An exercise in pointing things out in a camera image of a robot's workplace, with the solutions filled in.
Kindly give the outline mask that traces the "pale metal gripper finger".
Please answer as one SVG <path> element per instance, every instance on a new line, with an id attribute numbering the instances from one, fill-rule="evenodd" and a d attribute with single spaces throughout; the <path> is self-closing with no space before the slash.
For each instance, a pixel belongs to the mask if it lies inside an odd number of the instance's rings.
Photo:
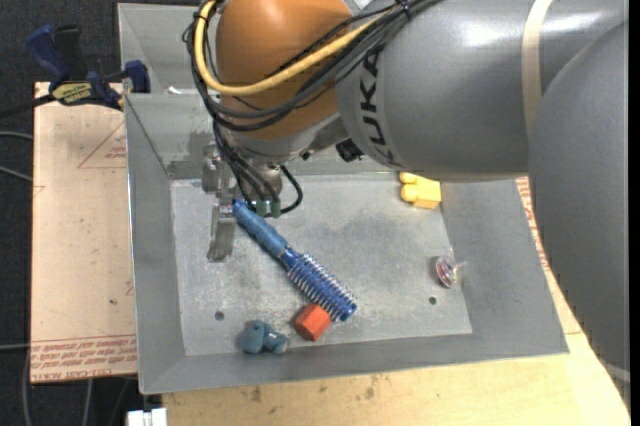
<path id="1" fill-rule="evenodd" d="M 221 189 L 219 198 L 219 259 L 224 260 L 233 251 L 235 217 L 233 200 L 234 176 L 228 163 L 222 162 Z"/>
<path id="2" fill-rule="evenodd" d="M 215 143 L 208 143 L 203 147 L 203 163 L 201 187 L 206 194 L 220 195 L 223 161 Z M 216 236 L 219 220 L 219 202 L 214 203 L 211 215 L 210 241 L 207 258 L 210 262 L 219 260 L 216 252 Z"/>

